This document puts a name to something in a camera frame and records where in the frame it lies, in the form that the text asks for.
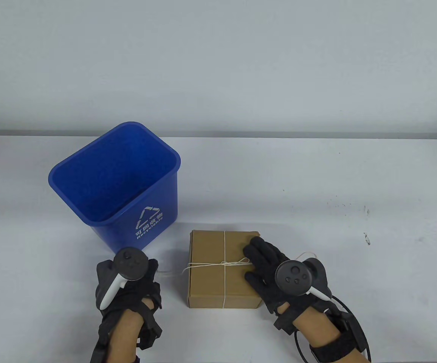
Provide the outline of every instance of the white table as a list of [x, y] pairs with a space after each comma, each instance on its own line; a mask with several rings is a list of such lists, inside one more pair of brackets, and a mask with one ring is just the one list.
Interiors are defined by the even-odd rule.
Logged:
[[[90, 357], [95, 266], [112, 253], [47, 175], [93, 139], [0, 137], [0, 362]], [[291, 258], [317, 253], [374, 361], [437, 361], [437, 140], [165, 142], [182, 166], [178, 220], [145, 250], [160, 270], [186, 265], [192, 229], [258, 230]], [[186, 278], [158, 280], [163, 336], [144, 362], [299, 361], [264, 307], [189, 309]]]

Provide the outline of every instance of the skin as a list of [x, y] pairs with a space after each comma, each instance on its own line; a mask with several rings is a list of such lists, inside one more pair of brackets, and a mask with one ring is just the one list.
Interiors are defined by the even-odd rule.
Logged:
[[[153, 301], [142, 300], [150, 309]], [[277, 309], [284, 313], [289, 307], [286, 303]], [[133, 363], [136, 356], [136, 341], [143, 326], [143, 318], [138, 313], [125, 310], [111, 335], [108, 351], [108, 363]], [[309, 307], [293, 322], [294, 326], [305, 336], [313, 347], [325, 346], [341, 335], [339, 330], [329, 321], [324, 313]], [[338, 360], [339, 363], [369, 363], [356, 349]]]

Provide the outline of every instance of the bin rim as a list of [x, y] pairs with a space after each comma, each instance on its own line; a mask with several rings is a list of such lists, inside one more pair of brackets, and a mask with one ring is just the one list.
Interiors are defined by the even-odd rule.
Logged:
[[98, 143], [102, 138], [104, 138], [105, 136], [109, 135], [110, 133], [115, 132], [116, 130], [125, 127], [125, 126], [137, 126], [139, 128], [141, 128], [144, 132], [148, 133], [148, 135], [150, 135], [152, 138], [154, 138], [155, 140], [157, 140], [161, 145], [163, 145], [163, 147], [165, 147], [167, 150], [169, 150], [174, 156], [175, 159], [177, 160], [177, 163], [175, 164], [174, 168], [172, 170], [170, 170], [168, 173], [166, 173], [165, 175], [163, 175], [160, 180], [158, 180], [156, 183], [154, 183], [151, 187], [147, 188], [144, 192], [142, 192], [139, 195], [139, 198], [145, 198], [147, 197], [149, 194], [151, 194], [153, 192], [154, 189], [156, 189], [156, 187], [163, 182], [163, 180], [167, 179], [170, 175], [177, 173], [178, 169], [180, 168], [181, 165], [181, 159], [180, 159], [180, 155], [172, 148], [170, 147], [170, 145], [168, 145], [167, 143], [165, 143], [162, 139], [160, 139], [158, 136], [156, 136], [154, 133], [152, 133], [146, 126], [144, 126], [141, 123], [135, 122], [135, 121], [128, 121], [125, 123], [120, 123], [118, 126], [115, 126], [114, 128], [112, 128], [111, 130], [109, 130], [108, 132], [106, 132], [105, 134], [101, 135], [100, 137], [98, 137], [96, 140], [90, 142], [89, 144], [87, 144], [86, 146], [82, 147], [81, 149], [77, 150], [75, 153], [71, 154], [70, 156], [68, 156], [67, 158], [65, 158], [63, 161], [59, 162], [59, 164], [56, 164], [56, 166], [54, 166], [52, 168], [52, 170], [49, 173], [49, 176], [47, 178], [47, 181], [49, 183], [49, 185], [51, 186], [52, 189], [54, 189], [54, 192], [57, 193], [57, 195], [59, 195], [59, 197], [61, 197], [61, 199], [65, 202], [65, 204], [67, 204], [72, 211], [74, 211], [74, 213], [76, 213], [76, 215], [87, 225], [91, 226], [91, 227], [101, 227], [101, 226], [106, 226], [109, 224], [114, 223], [118, 218], [120, 218], [122, 216], [122, 214], [126, 211], [128, 211], [129, 209], [131, 209], [132, 207], [134, 207], [139, 200], [138, 197], [136, 197], [135, 199], [133, 199], [132, 201], [130, 201], [128, 204], [125, 204], [125, 206], [123, 206], [123, 208], [121, 208], [119, 211], [117, 211], [115, 214], [113, 214], [111, 217], [109, 217], [108, 219], [105, 219], [103, 221], [100, 222], [96, 222], [96, 221], [92, 221], [89, 218], [87, 218], [86, 216], [84, 216], [84, 214], [81, 213], [81, 211], [75, 206], [74, 203], [72, 203], [69, 198], [66, 197], [66, 195], [62, 192], [62, 190], [60, 190], [60, 188], [54, 183], [54, 173], [56, 172], [56, 170], [63, 164], [65, 164], [69, 159], [71, 159], [72, 157], [75, 157], [76, 155], [81, 154], [82, 152], [84, 152], [87, 148], [91, 147], [92, 145]]

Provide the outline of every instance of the vr controller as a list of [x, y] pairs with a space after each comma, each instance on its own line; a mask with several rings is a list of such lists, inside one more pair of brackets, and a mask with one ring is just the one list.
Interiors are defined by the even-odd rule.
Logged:
[[312, 294], [323, 301], [331, 301], [326, 270], [318, 259], [285, 261], [276, 269], [275, 280], [279, 289], [288, 295]]
[[111, 270], [99, 283], [96, 294], [96, 307], [106, 309], [115, 298], [119, 289], [128, 281], [140, 280], [148, 271], [148, 257], [143, 251], [134, 247], [125, 247], [116, 254]]

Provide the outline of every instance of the cardboard box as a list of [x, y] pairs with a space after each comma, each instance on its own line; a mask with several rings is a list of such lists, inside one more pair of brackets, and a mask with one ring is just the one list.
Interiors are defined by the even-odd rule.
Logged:
[[[244, 259], [242, 249], [258, 235], [258, 232], [193, 230], [190, 233], [190, 262], [240, 261]], [[244, 274], [253, 270], [253, 265], [189, 268], [189, 307], [256, 309], [262, 300], [244, 279]]]

